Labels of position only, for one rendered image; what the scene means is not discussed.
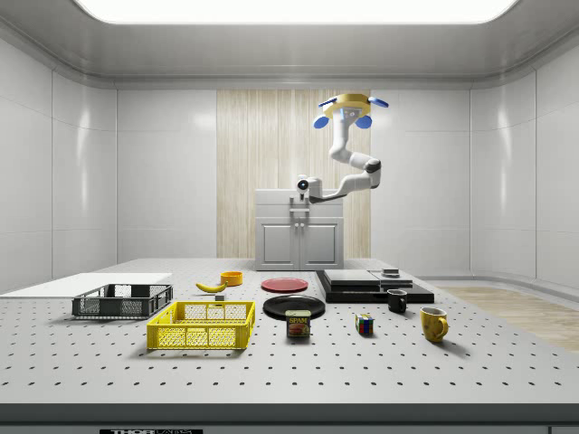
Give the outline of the red plate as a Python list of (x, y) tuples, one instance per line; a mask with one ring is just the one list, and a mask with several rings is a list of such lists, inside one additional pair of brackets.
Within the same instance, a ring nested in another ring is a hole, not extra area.
[(294, 293), (308, 288), (308, 282), (301, 278), (269, 278), (261, 283), (261, 288), (274, 293)]

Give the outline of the yellow mug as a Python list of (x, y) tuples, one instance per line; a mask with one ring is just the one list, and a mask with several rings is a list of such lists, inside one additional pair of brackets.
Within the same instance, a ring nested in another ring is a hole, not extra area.
[(442, 341), (449, 331), (447, 313), (436, 307), (422, 307), (420, 311), (422, 330), (425, 338), (434, 343)]

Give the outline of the dark grey basket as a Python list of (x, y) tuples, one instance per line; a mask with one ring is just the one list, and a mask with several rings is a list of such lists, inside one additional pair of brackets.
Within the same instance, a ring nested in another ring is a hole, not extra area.
[(72, 314), (80, 317), (150, 317), (173, 298), (172, 285), (108, 284), (72, 300)]

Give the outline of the black plate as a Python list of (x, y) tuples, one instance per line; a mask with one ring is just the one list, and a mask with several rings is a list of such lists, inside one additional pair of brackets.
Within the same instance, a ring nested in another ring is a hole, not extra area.
[(320, 299), (300, 295), (272, 297), (263, 303), (263, 311), (279, 320), (285, 319), (287, 310), (308, 310), (311, 318), (316, 318), (325, 313), (326, 305)]

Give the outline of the yellow basket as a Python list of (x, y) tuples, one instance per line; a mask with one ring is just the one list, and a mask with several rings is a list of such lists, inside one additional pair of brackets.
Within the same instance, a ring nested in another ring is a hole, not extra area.
[(176, 301), (147, 322), (149, 349), (244, 349), (253, 301)]

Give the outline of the white cabinet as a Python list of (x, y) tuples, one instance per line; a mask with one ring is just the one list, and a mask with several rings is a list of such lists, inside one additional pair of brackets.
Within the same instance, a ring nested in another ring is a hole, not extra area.
[(257, 270), (341, 269), (343, 201), (311, 203), (291, 189), (255, 191)]

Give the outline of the black mug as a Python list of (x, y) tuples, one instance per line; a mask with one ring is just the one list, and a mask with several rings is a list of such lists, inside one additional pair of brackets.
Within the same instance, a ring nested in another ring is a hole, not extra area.
[(407, 308), (407, 292), (402, 289), (388, 289), (386, 293), (389, 310), (403, 314)]

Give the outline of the drone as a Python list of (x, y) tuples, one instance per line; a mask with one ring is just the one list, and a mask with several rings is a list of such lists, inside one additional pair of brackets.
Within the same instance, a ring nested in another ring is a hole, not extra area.
[(359, 113), (354, 115), (356, 125), (359, 128), (366, 129), (372, 125), (372, 119), (369, 116), (370, 105), (375, 104), (382, 108), (388, 108), (389, 104), (375, 97), (368, 97), (364, 94), (340, 94), (318, 104), (323, 113), (317, 116), (313, 121), (313, 127), (323, 128), (330, 119), (333, 118), (336, 110), (344, 111), (345, 109), (358, 110)]

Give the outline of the black stove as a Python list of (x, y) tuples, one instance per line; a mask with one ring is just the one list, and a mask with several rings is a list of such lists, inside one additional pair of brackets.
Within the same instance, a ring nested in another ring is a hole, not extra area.
[(434, 294), (411, 278), (386, 276), (379, 270), (326, 269), (317, 276), (328, 303), (386, 303), (388, 289), (406, 291), (409, 303), (434, 302)]

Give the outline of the white board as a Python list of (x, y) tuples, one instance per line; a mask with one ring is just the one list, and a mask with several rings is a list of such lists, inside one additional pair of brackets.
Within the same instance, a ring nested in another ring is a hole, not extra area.
[(171, 273), (81, 273), (19, 289), (0, 297), (76, 297), (108, 284), (156, 284)]

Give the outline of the flat-sided can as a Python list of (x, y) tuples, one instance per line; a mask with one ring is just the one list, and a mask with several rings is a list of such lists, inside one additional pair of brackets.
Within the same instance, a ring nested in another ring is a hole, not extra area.
[(286, 310), (287, 337), (309, 337), (311, 312), (309, 310)]

